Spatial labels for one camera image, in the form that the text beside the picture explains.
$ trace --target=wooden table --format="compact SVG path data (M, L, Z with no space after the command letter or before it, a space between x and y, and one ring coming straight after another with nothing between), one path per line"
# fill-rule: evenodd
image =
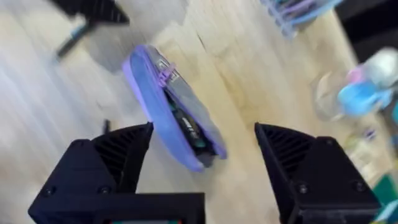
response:
M153 44L177 64L229 152L191 173L155 135L139 191L206 192L208 223L278 223L254 123L340 142L350 134L343 123L320 121L312 105L314 78L355 65L334 13L286 40L257 0L119 2L131 26L100 28L61 63L53 53L79 21L39 0L0 2L1 223L31 222L27 208L70 141L99 135L104 118L114 128L146 122L119 66L137 44ZM381 174L392 163L382 127L379 136Z

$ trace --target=white object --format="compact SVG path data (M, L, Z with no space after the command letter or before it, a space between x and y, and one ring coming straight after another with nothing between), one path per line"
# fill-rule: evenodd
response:
M398 80L398 50L386 47L363 65L364 76L380 88L389 88Z

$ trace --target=zipper pull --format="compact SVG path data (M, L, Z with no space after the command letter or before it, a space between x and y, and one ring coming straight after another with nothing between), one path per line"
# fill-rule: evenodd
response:
M171 63L167 68L163 69L158 75L158 83L164 88L167 85L167 80L171 77L175 70L175 64Z

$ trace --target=purple pouch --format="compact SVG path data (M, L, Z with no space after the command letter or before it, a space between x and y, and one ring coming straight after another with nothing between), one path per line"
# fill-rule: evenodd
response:
M154 47L137 46L123 70L154 131L176 160L202 171L213 155L226 159L224 141L206 108ZM192 143L196 133L205 146Z

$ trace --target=black floor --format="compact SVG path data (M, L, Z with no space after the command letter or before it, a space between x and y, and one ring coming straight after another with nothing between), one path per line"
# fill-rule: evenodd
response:
M360 62L398 48L398 0L345 0L336 11Z

